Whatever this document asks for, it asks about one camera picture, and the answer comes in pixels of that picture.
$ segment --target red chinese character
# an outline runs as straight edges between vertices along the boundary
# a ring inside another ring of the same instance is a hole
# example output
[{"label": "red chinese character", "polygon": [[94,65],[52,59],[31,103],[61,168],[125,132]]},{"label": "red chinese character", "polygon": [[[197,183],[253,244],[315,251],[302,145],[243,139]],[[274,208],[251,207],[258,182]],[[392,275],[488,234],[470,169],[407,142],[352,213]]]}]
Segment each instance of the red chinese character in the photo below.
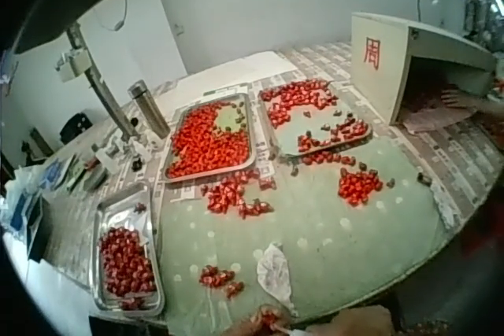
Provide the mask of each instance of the red chinese character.
[{"label": "red chinese character", "polygon": [[365,39],[365,63],[371,63],[375,70],[380,67],[380,41],[379,39]]}]

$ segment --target metal pole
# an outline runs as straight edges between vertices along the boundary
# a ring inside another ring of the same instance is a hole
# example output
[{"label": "metal pole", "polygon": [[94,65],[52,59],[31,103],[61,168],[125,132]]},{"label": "metal pole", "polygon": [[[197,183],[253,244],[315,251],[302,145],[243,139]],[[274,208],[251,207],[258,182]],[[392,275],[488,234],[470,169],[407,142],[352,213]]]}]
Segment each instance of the metal pole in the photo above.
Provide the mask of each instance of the metal pole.
[{"label": "metal pole", "polygon": [[115,97],[110,92],[110,89],[107,87],[105,81],[102,79],[102,75],[96,67],[95,61],[93,61],[93,57],[91,56],[91,52],[86,46],[86,42],[84,41],[84,37],[82,36],[82,32],[80,31],[79,23],[75,22],[70,25],[70,28],[67,29],[66,35],[69,37],[70,45],[73,49],[85,49],[89,53],[89,58],[91,59],[91,67],[85,71],[85,75],[87,80],[89,81],[91,88],[93,88],[94,92],[98,96],[100,102],[102,102],[105,107],[107,113],[112,117],[112,120],[116,123],[116,125],[123,132],[123,140],[128,141],[131,137],[137,137],[138,133],[130,124],[126,115],[120,108],[117,103]]}]

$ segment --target green tablecloth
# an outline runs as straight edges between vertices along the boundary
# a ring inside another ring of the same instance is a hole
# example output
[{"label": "green tablecloth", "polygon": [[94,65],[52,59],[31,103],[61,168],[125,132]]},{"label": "green tablecloth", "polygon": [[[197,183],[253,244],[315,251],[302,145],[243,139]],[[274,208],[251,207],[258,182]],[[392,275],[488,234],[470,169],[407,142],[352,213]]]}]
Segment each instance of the green tablecloth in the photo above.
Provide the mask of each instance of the green tablecloth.
[{"label": "green tablecloth", "polygon": [[[378,169],[393,189],[374,192],[352,208],[337,195],[341,164],[300,166],[298,177],[276,166],[277,190],[246,187],[246,198],[268,201],[275,212],[241,220],[206,211],[206,199],[162,209],[161,275],[165,319],[176,336],[219,334],[263,303],[275,301],[257,282],[256,267],[270,242],[283,246],[299,321],[361,301],[423,264],[447,240],[430,190],[387,138],[347,152]],[[228,301],[221,290],[198,283],[201,268],[216,264],[237,272],[246,289]]]}]

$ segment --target person's hand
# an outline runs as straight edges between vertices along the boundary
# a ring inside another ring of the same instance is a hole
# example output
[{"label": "person's hand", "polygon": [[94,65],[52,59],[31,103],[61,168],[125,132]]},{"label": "person's hand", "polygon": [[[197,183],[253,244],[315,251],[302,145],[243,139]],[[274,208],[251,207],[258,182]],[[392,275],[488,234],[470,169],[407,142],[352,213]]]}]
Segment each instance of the person's hand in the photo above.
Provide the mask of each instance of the person's hand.
[{"label": "person's hand", "polygon": [[[278,320],[268,329],[263,319],[267,314],[273,314]],[[288,314],[279,308],[270,305],[262,305],[250,318],[244,319],[240,322],[233,324],[228,328],[222,336],[262,336],[271,335],[272,331],[277,331],[276,325],[280,327],[288,327],[290,318]],[[281,335],[281,332],[273,333],[273,335]]]},{"label": "person's hand", "polygon": [[480,99],[459,90],[444,90],[441,101],[450,108],[472,108],[477,107]]},{"label": "person's hand", "polygon": [[342,310],[328,324],[310,326],[313,336],[391,336],[395,334],[390,312],[382,306]]}]

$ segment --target table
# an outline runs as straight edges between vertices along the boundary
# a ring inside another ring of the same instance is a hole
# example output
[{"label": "table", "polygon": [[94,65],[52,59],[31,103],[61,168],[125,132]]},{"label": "table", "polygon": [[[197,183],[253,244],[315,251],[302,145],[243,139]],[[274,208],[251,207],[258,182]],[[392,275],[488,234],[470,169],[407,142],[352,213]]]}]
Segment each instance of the table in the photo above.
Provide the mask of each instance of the table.
[{"label": "table", "polygon": [[[257,259],[270,242],[283,245],[300,321],[363,301],[405,278],[462,229],[498,178],[503,159],[471,121],[416,136],[388,127],[351,86],[350,58],[350,45],[344,42],[255,54],[165,83],[153,96],[173,125],[180,114],[174,104],[186,104],[205,90],[208,96],[218,96],[215,90],[226,84],[250,83],[245,89],[257,107],[254,94],[262,88],[313,76],[334,80],[338,96],[374,130],[373,140],[352,154],[383,175],[395,177],[396,188],[373,196],[362,209],[349,209],[336,196],[334,168],[301,167],[299,176],[291,178],[289,168],[274,164],[278,190],[260,194],[276,208],[273,214],[251,221],[234,214],[214,216],[206,212],[206,203],[198,199],[194,187],[171,190],[166,186],[160,167],[167,139],[141,172],[131,172],[131,161],[124,159],[120,173],[94,195],[77,188],[71,196],[61,191],[46,196],[54,221],[46,261],[86,287],[96,204],[144,179],[153,188],[158,259],[167,297],[165,313],[152,320],[166,322],[177,335],[208,334],[208,330],[218,334],[232,320],[271,302],[255,279]],[[125,112],[138,113],[131,103]],[[110,120],[95,125],[56,157],[88,149],[113,129]],[[430,174],[448,194],[457,213],[455,228],[445,230],[431,194],[414,180],[418,169]],[[257,187],[247,188],[247,196],[249,191],[252,198],[259,195]],[[228,302],[221,293],[202,288],[197,278],[205,264],[233,267],[237,278],[246,283],[245,292]]]}]

